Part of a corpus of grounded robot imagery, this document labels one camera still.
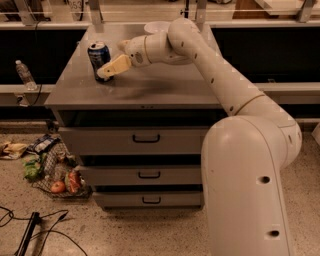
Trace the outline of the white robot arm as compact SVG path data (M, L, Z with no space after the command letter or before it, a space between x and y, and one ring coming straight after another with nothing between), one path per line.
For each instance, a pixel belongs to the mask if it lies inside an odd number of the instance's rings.
M100 77L189 59L227 114L209 129L201 152L211 256L294 256L280 171L300 152L297 122L188 19L119 47L122 55L99 68Z

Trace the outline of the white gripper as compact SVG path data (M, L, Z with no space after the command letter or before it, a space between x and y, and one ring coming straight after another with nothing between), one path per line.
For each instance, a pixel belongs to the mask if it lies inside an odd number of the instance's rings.
M148 64L148 58L145 39L145 36L139 36L131 40L119 41L117 43L118 49L127 55L121 54L111 62L104 64L97 70L97 75L100 78L106 79L129 70L132 65L136 67L146 66Z

